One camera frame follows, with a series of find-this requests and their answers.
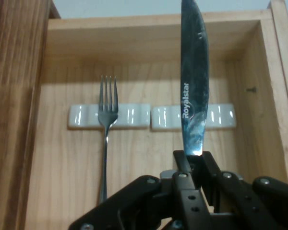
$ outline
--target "fork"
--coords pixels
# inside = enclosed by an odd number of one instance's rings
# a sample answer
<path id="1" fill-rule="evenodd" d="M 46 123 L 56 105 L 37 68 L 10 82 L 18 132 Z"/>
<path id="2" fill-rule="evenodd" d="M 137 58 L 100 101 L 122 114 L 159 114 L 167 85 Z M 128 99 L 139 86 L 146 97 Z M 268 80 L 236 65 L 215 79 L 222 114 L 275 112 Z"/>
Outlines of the fork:
<path id="1" fill-rule="evenodd" d="M 99 190 L 99 204 L 107 199 L 107 148 L 108 148 L 108 134 L 110 128 L 116 123 L 119 112 L 119 104 L 117 97 L 116 77 L 114 77 L 114 103 L 112 104 L 112 78 L 109 83 L 109 104 L 108 104 L 108 77 L 105 78 L 105 103 L 103 102 L 103 76 L 101 76 L 100 92 L 99 92 L 99 109 L 98 120 L 104 127 L 104 149 L 102 156 L 102 173 L 101 185 Z"/>

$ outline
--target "knife blade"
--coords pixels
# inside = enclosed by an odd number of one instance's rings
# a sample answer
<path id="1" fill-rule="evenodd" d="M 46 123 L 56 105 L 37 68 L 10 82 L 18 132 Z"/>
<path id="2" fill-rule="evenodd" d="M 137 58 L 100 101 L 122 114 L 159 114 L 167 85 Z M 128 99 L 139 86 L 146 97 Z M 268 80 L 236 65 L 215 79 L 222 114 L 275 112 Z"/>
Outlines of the knife blade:
<path id="1" fill-rule="evenodd" d="M 180 107 L 186 155 L 201 155 L 209 100 L 208 38 L 194 0 L 181 3 Z"/>

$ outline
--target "fork tines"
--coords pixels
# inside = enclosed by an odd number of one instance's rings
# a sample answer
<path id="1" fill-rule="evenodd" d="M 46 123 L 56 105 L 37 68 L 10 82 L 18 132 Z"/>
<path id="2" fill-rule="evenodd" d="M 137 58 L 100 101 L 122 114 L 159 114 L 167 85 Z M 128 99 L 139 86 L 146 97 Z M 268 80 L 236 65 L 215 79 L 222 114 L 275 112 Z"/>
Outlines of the fork tines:
<path id="1" fill-rule="evenodd" d="M 117 86 L 116 86 L 116 76 L 114 76 L 114 103 L 112 103 L 112 77 L 109 77 L 109 103 L 108 103 L 108 77 L 105 77 L 105 96 L 103 95 L 103 81 L 104 77 L 101 76 L 100 82 L 100 94 L 99 94 L 99 110 L 100 111 L 113 111 L 117 112 L 118 107 L 118 97 L 117 97 Z"/>

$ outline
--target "chopstick rest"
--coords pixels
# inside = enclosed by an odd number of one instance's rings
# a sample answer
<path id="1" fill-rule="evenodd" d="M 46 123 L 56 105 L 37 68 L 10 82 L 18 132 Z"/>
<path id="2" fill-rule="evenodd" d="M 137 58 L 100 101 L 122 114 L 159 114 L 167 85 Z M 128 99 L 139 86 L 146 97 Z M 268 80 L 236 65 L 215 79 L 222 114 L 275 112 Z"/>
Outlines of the chopstick rest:
<path id="1" fill-rule="evenodd" d="M 115 128 L 144 128 L 150 126 L 150 104 L 119 103 Z M 68 127 L 72 129 L 100 129 L 98 104 L 75 104 L 70 107 Z"/>
<path id="2" fill-rule="evenodd" d="M 152 129 L 181 129 L 180 106 L 159 106 L 152 109 Z M 235 128 L 233 104 L 209 104 L 206 129 Z"/>

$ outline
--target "wood grain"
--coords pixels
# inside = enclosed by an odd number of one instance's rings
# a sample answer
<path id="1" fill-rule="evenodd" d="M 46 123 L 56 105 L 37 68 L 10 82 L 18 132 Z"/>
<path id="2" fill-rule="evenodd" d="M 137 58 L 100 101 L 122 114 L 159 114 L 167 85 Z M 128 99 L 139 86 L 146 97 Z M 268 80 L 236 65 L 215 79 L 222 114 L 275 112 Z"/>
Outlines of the wood grain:
<path id="1" fill-rule="evenodd" d="M 48 9 L 0 0 L 0 230 L 24 228 Z"/>
<path id="2" fill-rule="evenodd" d="M 284 0 L 272 0 L 270 8 L 273 13 L 278 48 L 288 94 L 288 12 Z"/>
<path id="3" fill-rule="evenodd" d="M 180 93 L 175 89 L 180 85 L 179 63 L 172 60 L 111 65 L 83 58 L 47 59 L 42 75 L 27 230 L 66 229 L 96 205 L 102 133 L 68 130 L 70 105 L 96 103 L 101 74 L 118 76 L 119 101 L 122 103 L 178 104 Z M 238 120 L 251 113 L 245 109 L 247 94 L 245 83 L 241 81 L 242 66 L 242 61 L 215 61 L 210 76 L 210 103 L 234 103 Z M 251 139 L 254 132 L 250 124 L 246 120 L 237 130 L 207 131 L 204 149 L 213 153 L 222 170 L 237 172 L 248 181 L 262 174 L 286 180 L 284 164 L 271 169 L 264 167 L 265 162 L 252 158 L 256 154 L 249 150 L 256 148 L 257 142 Z M 279 135 L 273 141 L 272 147 L 261 146 L 263 150 L 275 147 L 272 155 L 278 154 L 275 152 L 279 150 Z M 180 149 L 180 132 L 110 131 L 108 193 L 114 194 L 140 175 L 158 176 L 161 171 L 173 168 L 172 152 Z"/>
<path id="4" fill-rule="evenodd" d="M 277 45 L 276 31 L 271 19 L 262 20 L 262 44 L 264 44 L 271 87 L 273 89 L 272 104 L 276 108 L 278 131 L 281 135 L 283 155 L 288 177 L 288 94 L 286 89 L 286 77 L 283 72 L 284 62 L 281 60 L 279 46 Z"/>
<path id="5" fill-rule="evenodd" d="M 260 18 L 272 18 L 271 11 L 205 13 L 211 59 L 241 58 Z M 180 15 L 50 20 L 47 53 L 104 62 L 171 60 L 180 55 Z"/>
<path id="6" fill-rule="evenodd" d="M 251 182 L 288 182 L 288 98 L 271 10 L 204 14 L 211 43 L 210 103 L 233 103 L 238 125 L 211 130 L 204 149 Z M 180 103 L 179 15 L 50 20 L 26 230 L 65 230 L 97 202 L 102 133 L 68 130 L 72 104 L 96 103 L 101 75 L 120 103 Z M 256 93 L 246 92 L 256 87 Z M 108 193 L 173 168 L 180 132 L 112 130 Z"/>

